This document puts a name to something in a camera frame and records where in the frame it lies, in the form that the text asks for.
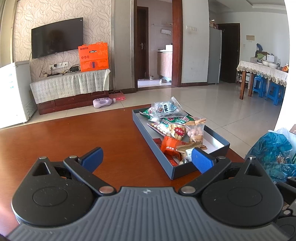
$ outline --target orange gift box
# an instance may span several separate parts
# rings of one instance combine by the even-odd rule
[[[81,72],[108,69],[108,44],[98,42],[78,47]]]

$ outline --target doorway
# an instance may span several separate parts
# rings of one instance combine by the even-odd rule
[[[240,52],[240,24],[218,24],[222,30],[222,55],[220,80],[235,83]]]
[[[134,2],[136,90],[181,86],[182,0]]]

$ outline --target tile floor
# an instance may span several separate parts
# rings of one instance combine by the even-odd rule
[[[172,82],[166,82],[166,83],[159,83],[160,79],[154,79],[154,80],[149,80],[149,79],[143,79],[143,80],[138,80],[138,88],[142,87],[152,87],[152,86],[163,86],[163,85],[171,85]]]
[[[244,158],[261,136],[274,129],[281,106],[274,106],[271,100],[265,101],[257,94],[248,97],[245,93],[244,100],[240,100],[239,92],[240,86],[224,82],[218,85],[139,91],[126,94],[124,101],[100,109],[88,106],[46,115],[36,112],[28,122],[15,126],[166,101],[175,96],[185,111],[193,116],[207,118],[206,125],[228,140],[230,147]]]

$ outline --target red dustpan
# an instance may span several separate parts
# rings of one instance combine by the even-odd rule
[[[124,96],[124,94],[121,91],[112,91],[109,92],[109,98],[115,98],[116,101],[121,101],[121,100],[125,100],[126,97]]]

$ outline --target gray box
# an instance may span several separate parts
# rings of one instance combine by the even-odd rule
[[[185,163],[183,165],[176,166],[176,167],[173,167],[170,164],[169,160],[166,158],[166,156],[162,153],[160,148],[157,146],[157,144],[153,140],[154,138],[163,139],[163,137],[156,131],[152,130],[147,125],[147,123],[150,123],[150,122],[145,117],[139,114],[139,112],[143,112],[146,109],[147,108],[133,110],[133,121],[138,127],[144,139],[146,140],[150,149],[153,151],[157,160],[159,161],[159,163],[161,164],[161,166],[169,176],[169,178],[171,180],[174,180],[176,178],[182,177],[184,175],[187,175],[189,173],[196,171],[197,168],[195,167],[195,165],[193,165],[192,162]],[[206,142],[204,143],[204,145],[206,145],[208,149],[210,148],[209,151],[213,150],[209,152],[209,154],[212,155],[213,157],[225,156],[229,149],[230,143],[207,126],[205,126],[204,128],[204,132],[205,132],[204,142]]]

